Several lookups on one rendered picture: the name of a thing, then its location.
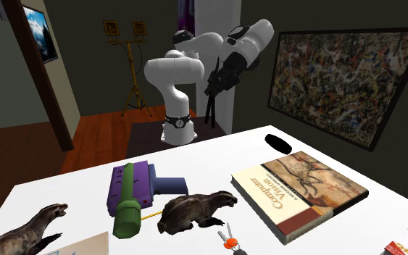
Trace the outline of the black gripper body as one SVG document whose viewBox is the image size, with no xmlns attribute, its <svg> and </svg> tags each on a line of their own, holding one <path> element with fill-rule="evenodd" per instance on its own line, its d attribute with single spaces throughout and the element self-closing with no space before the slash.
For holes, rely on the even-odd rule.
<svg viewBox="0 0 408 255">
<path fill-rule="evenodd" d="M 225 61 L 217 58 L 215 69 L 210 73 L 204 93 L 207 96 L 216 96 L 223 90 L 228 91 L 240 82 L 241 73 L 242 56 L 229 56 Z"/>
</svg>

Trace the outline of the black oval object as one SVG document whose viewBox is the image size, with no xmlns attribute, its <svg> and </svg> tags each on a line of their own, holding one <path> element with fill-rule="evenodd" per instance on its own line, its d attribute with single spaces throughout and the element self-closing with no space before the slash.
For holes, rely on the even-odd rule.
<svg viewBox="0 0 408 255">
<path fill-rule="evenodd" d="M 291 145 L 284 141 L 282 138 L 277 137 L 276 135 L 267 134 L 265 136 L 265 142 L 273 149 L 279 151 L 282 154 L 290 154 L 292 151 Z"/>
</svg>

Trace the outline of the dark robot stand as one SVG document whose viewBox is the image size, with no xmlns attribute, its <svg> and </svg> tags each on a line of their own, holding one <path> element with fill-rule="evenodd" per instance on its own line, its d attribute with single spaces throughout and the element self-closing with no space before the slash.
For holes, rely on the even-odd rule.
<svg viewBox="0 0 408 255">
<path fill-rule="evenodd" d="M 205 124 L 204 117 L 195 117 L 192 118 L 191 121 L 194 123 L 194 130 L 198 135 L 192 143 L 226 135 L 224 130 L 217 123 L 215 124 L 215 128 L 212 128 L 210 123 Z M 125 158 L 129 159 L 174 148 L 173 145 L 161 141 L 163 124 L 164 121 L 133 124 Z"/>
</svg>

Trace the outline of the yellow tripod work light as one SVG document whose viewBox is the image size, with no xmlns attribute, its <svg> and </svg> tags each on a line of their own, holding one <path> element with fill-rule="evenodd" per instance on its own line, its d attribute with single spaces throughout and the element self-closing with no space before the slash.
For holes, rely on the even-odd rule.
<svg viewBox="0 0 408 255">
<path fill-rule="evenodd" d="M 151 112 L 146 105 L 146 102 L 139 90 L 138 83 L 136 80 L 136 75 L 141 71 L 143 64 L 142 62 L 143 53 L 140 44 L 146 43 L 146 40 L 144 39 L 144 36 L 147 35 L 146 23 L 144 21 L 132 21 L 134 39 L 131 41 L 130 40 L 121 41 L 117 39 L 118 35 L 120 34 L 118 22 L 116 20 L 103 20 L 102 22 L 104 26 L 105 35 L 109 37 L 107 43 L 110 43 L 112 45 L 121 45 L 124 48 L 130 66 L 130 74 L 132 77 L 133 86 L 130 90 L 128 99 L 125 102 L 121 115 L 124 116 L 125 112 L 127 111 L 127 108 L 130 106 L 137 110 L 141 110 L 143 108 L 147 109 L 147 112 L 151 117 Z M 135 71 L 133 55 L 131 51 L 131 45 L 133 43 L 138 46 L 141 56 L 141 65 L 139 66 L 137 71 Z"/>
</svg>

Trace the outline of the brown badger figure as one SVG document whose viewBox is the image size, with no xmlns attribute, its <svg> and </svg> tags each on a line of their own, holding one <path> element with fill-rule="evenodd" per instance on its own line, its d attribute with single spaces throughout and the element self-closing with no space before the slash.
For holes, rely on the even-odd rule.
<svg viewBox="0 0 408 255">
<path fill-rule="evenodd" d="M 27 223 L 0 235 L 0 255 L 37 255 L 62 236 L 56 233 L 43 237 L 48 225 L 66 215 L 67 204 L 51 204 L 42 208 Z"/>
<path fill-rule="evenodd" d="M 224 225 L 213 214 L 224 206 L 234 207 L 238 199 L 227 191 L 218 191 L 208 195 L 183 195 L 168 201 L 157 223 L 159 233 L 174 235 L 193 228 L 197 222 L 201 228 Z"/>
</svg>

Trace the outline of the purple and green toy gun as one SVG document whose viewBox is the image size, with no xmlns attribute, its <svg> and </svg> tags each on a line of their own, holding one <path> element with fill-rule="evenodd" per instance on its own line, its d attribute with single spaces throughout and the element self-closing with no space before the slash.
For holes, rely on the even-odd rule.
<svg viewBox="0 0 408 255">
<path fill-rule="evenodd" d="M 157 177 L 155 166 L 147 161 L 114 167 L 107 196 L 107 211 L 113 217 L 112 234 L 126 239 L 141 228 L 141 210 L 151 207 L 155 195 L 187 195 L 182 177 Z"/>
</svg>

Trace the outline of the book with cave painting cover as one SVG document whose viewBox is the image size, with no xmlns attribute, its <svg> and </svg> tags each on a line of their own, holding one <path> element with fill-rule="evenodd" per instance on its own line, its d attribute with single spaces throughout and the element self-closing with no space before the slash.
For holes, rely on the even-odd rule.
<svg viewBox="0 0 408 255">
<path fill-rule="evenodd" d="M 369 195 L 303 151 L 233 173 L 231 183 L 284 245 Z"/>
</svg>

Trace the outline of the silver keys with orange tag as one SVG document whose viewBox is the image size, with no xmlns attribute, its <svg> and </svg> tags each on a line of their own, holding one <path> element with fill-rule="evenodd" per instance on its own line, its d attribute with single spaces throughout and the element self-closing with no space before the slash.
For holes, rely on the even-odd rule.
<svg viewBox="0 0 408 255">
<path fill-rule="evenodd" d="M 238 240 L 233 237 L 232 231 L 230 229 L 229 223 L 226 224 L 228 230 L 228 236 L 226 236 L 222 231 L 218 231 L 217 234 L 223 240 L 223 245 L 227 250 L 231 250 L 233 255 L 248 255 L 240 246 Z"/>
</svg>

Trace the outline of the framed mountain landscape picture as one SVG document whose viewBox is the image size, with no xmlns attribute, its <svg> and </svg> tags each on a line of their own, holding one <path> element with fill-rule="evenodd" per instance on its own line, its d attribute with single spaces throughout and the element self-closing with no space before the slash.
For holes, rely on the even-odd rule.
<svg viewBox="0 0 408 255">
<path fill-rule="evenodd" d="M 57 50 L 54 46 L 44 13 L 25 5 L 22 7 L 25 12 L 25 16 L 27 17 L 28 24 L 32 31 L 42 61 L 46 63 L 57 59 Z"/>
</svg>

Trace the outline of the beige cardboard box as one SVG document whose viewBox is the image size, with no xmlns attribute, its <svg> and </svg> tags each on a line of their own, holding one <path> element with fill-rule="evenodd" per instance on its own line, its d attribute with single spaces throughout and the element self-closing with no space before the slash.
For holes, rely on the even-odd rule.
<svg viewBox="0 0 408 255">
<path fill-rule="evenodd" d="M 104 232 L 44 255 L 109 255 L 109 234 Z"/>
</svg>

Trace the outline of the large abstract wall painting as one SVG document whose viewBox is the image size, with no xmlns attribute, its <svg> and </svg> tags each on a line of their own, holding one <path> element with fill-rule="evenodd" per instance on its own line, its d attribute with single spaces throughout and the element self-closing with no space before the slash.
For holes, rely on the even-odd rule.
<svg viewBox="0 0 408 255">
<path fill-rule="evenodd" d="M 278 35 L 268 107 L 373 151 L 408 81 L 408 28 Z"/>
</svg>

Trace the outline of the dark brown door frame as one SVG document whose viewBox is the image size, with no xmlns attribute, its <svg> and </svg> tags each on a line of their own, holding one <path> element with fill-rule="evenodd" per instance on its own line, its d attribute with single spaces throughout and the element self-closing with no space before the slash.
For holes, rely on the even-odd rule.
<svg viewBox="0 0 408 255">
<path fill-rule="evenodd" d="M 62 151 L 75 147 L 20 0 L 1 0 L 4 11 Z"/>
</svg>

